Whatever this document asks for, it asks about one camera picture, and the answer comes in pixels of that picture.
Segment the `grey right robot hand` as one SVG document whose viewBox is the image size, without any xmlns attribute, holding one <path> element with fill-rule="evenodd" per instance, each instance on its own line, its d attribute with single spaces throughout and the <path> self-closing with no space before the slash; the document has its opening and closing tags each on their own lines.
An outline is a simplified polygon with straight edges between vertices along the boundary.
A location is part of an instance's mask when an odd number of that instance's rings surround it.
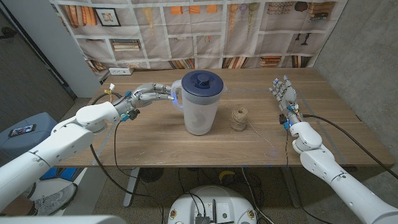
<svg viewBox="0 0 398 224">
<path fill-rule="evenodd" d="M 302 121 L 296 91 L 287 75 L 284 75 L 284 80 L 276 78 L 272 82 L 272 88 L 269 88 L 269 91 L 275 96 L 279 108 L 287 120 L 293 123 Z"/>
</svg>

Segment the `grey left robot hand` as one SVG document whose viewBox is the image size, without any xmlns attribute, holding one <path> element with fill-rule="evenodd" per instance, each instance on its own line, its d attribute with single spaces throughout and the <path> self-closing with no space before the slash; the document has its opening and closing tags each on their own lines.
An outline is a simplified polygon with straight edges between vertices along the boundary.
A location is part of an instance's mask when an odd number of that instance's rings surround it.
<svg viewBox="0 0 398 224">
<path fill-rule="evenodd" d="M 129 97 L 127 102 L 133 108 L 149 106 L 153 101 L 170 100 L 175 98 L 171 94 L 171 87 L 161 83 L 145 83 L 137 87 Z"/>
</svg>

